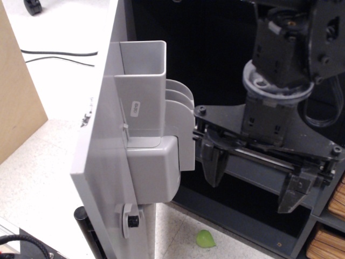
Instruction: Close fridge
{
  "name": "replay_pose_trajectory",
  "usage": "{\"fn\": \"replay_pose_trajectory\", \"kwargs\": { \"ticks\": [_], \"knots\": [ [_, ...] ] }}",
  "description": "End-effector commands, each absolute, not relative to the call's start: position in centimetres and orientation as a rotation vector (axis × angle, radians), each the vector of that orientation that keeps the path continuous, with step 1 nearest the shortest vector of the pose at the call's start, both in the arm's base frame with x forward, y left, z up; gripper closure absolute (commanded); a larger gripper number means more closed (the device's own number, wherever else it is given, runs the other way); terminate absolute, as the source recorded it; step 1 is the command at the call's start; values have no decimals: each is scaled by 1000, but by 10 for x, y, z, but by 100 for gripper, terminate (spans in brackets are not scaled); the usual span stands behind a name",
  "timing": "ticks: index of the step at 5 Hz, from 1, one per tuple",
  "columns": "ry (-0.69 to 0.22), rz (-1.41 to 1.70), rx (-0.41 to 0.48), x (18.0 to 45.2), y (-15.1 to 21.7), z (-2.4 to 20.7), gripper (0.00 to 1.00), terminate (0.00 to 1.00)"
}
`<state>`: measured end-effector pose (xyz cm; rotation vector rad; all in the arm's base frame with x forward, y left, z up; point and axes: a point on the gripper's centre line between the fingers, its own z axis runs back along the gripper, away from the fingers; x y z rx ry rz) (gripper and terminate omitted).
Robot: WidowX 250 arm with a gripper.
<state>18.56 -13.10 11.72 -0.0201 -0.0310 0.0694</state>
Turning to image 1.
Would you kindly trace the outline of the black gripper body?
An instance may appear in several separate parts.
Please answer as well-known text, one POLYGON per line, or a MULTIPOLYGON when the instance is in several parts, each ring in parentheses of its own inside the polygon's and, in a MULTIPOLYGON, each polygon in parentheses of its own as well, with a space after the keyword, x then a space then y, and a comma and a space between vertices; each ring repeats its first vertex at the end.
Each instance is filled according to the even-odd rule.
POLYGON ((197 106, 194 139, 289 173, 314 175, 314 185, 329 185, 344 161, 344 149, 311 129, 296 107, 267 106, 258 99, 234 106, 197 106))

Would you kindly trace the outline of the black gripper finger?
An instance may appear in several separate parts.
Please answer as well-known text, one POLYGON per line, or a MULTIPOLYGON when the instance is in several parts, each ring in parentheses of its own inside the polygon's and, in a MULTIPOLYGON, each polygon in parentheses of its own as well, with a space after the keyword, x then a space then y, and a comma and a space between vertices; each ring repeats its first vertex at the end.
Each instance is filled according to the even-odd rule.
POLYGON ((278 199, 278 213, 288 214, 295 210, 314 186, 314 175, 306 172, 289 173, 278 199))
POLYGON ((218 187, 224 175, 229 154, 211 144, 202 144, 201 159, 204 177, 213 188, 218 187))

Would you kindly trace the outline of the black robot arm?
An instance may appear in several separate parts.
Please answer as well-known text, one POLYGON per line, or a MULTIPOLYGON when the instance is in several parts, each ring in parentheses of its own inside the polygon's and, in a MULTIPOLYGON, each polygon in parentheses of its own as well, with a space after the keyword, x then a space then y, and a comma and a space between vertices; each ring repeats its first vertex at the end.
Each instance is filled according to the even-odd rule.
POLYGON ((198 106, 194 140, 217 187, 230 155, 287 172, 279 213, 329 185, 344 150, 316 129, 336 123, 344 97, 344 1, 255 1, 257 34, 243 69, 246 101, 198 106))

